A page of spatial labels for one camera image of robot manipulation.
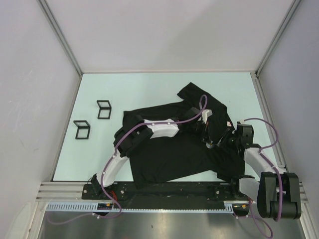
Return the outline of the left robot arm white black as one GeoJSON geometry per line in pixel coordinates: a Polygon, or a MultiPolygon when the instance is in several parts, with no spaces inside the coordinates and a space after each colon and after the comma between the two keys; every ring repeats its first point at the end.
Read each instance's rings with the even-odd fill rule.
{"type": "Polygon", "coordinates": [[[181,118],[148,120],[140,115],[134,116],[127,125],[115,134],[114,153],[101,172],[93,175],[91,185],[93,194],[99,199],[109,196],[110,186],[128,159],[136,156],[142,148],[155,138],[173,138],[179,134],[199,135],[201,141],[209,142],[208,119],[212,110],[204,108],[189,109],[181,118]]]}

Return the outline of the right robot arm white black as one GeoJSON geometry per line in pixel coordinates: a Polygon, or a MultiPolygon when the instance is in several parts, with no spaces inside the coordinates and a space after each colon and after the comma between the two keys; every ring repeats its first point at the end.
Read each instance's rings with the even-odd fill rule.
{"type": "Polygon", "coordinates": [[[235,130],[228,128],[217,144],[233,150],[257,174],[232,178],[230,195],[236,200],[246,196],[256,202],[262,218],[299,219],[302,210],[298,176],[275,166],[260,145],[254,144],[253,136],[251,125],[239,123],[235,130]]]}

